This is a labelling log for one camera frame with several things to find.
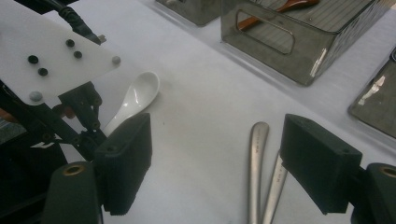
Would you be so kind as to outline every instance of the black bracket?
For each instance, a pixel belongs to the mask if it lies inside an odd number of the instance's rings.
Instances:
[[[93,162],[70,163],[53,173],[41,223],[103,223],[101,205],[112,216],[125,215],[151,154],[149,114],[125,120],[97,148]]]
[[[286,115],[280,157],[323,214],[355,207],[354,224],[396,223],[396,167],[362,154],[314,121]]]
[[[94,112],[98,110],[96,102],[101,100],[92,99],[93,95],[99,97],[99,94],[91,82],[60,96],[64,105],[70,106],[81,124],[87,128],[87,131],[81,134],[73,130],[46,104],[27,105],[3,82],[0,81],[0,85],[0,107],[12,114],[29,133],[34,134],[44,143],[70,144],[85,160],[93,160],[94,150],[106,140],[106,136],[100,130],[98,112]]]

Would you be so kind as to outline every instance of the metal tray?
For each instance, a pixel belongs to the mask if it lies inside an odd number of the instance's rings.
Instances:
[[[295,82],[308,86],[367,31],[395,0],[321,0],[276,12],[286,0],[223,0],[221,37]],[[248,17],[261,22],[242,31]]]
[[[367,84],[348,112],[362,122],[396,138],[396,48]]]
[[[157,0],[197,26],[204,26],[220,15],[221,0]]]

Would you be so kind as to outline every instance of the metal spoon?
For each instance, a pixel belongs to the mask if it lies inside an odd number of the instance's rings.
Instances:
[[[288,171],[282,166],[282,159],[278,152],[271,179],[271,186],[268,190],[267,202],[265,203],[264,214],[262,216],[262,224],[271,224],[273,222],[287,174]]]
[[[288,0],[282,7],[277,8],[276,12],[282,13],[297,8],[310,7],[317,3],[319,3],[319,0]],[[249,17],[238,22],[238,29],[246,31],[260,22],[261,21],[257,17]]]
[[[156,74],[146,72],[139,75],[129,86],[119,111],[103,129],[103,133],[109,136],[123,121],[146,108],[159,89],[160,79]]]
[[[260,191],[262,182],[262,155],[270,127],[267,123],[257,122],[250,133],[250,168],[248,187],[248,223],[259,224]]]

